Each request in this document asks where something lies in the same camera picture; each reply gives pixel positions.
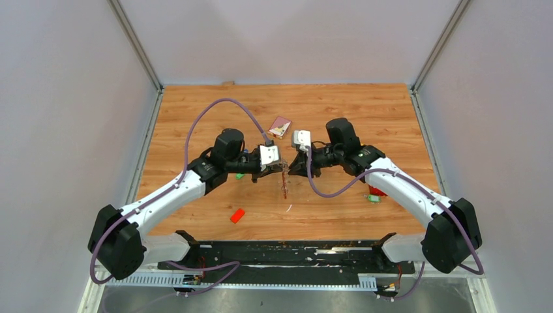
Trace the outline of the metal key organizer red handle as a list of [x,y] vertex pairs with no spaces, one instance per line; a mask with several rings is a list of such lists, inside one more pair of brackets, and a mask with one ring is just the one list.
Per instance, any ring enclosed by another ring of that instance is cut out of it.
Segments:
[[283,195],[283,198],[285,200],[288,199],[288,193],[289,193],[289,189],[288,189],[288,163],[283,160],[281,163],[280,163],[280,167],[282,168],[282,171],[281,171],[281,177],[282,177],[282,184],[281,184],[281,191],[282,191],[282,195]]

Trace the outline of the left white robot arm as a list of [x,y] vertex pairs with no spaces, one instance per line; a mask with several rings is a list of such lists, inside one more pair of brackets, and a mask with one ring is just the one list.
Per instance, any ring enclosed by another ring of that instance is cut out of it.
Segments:
[[185,171],[146,197],[116,209],[103,207],[97,215],[88,249],[92,265],[101,263],[111,278],[122,280],[142,265],[176,261],[193,269],[200,260],[194,240],[184,231],[151,236],[150,231],[176,210],[225,183],[231,173],[260,177],[282,171],[278,146],[270,140],[245,151],[243,133],[227,128],[214,145],[192,160]]

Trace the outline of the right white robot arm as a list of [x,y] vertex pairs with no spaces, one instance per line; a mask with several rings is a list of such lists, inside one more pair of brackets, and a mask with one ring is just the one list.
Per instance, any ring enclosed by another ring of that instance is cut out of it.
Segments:
[[[297,156],[289,167],[290,175],[306,177],[313,191],[323,198],[334,198],[358,181],[374,187],[411,213],[424,227],[424,233],[384,237],[372,255],[374,267],[389,272],[403,261],[426,261],[442,273],[457,267],[475,275],[484,268],[477,255],[482,245],[475,208],[465,198],[452,200],[434,192],[401,170],[384,152],[363,145],[346,118],[326,124],[329,142],[316,147],[310,131],[296,130],[291,142]],[[314,177],[321,169],[341,166],[353,180],[339,191],[325,194],[317,189]]]

